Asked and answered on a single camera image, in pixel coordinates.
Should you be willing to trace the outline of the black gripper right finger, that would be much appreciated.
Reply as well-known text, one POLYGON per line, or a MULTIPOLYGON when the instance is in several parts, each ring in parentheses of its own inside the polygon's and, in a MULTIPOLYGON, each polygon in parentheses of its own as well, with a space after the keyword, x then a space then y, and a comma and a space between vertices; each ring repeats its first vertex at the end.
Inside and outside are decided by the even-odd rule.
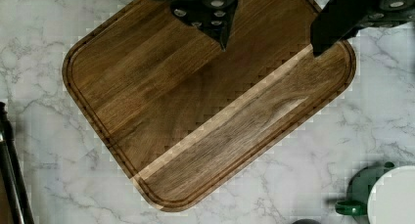
POLYGON ((310 27, 313 55, 367 27, 396 27, 414 21, 415 0, 329 0, 310 27))

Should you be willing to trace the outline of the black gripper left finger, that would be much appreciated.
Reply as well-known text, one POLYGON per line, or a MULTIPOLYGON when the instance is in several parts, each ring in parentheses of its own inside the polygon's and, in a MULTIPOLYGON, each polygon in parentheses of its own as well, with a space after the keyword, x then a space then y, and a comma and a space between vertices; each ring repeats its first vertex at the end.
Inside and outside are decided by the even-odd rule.
POLYGON ((156 0, 169 3, 170 12, 227 48, 239 0, 156 0))

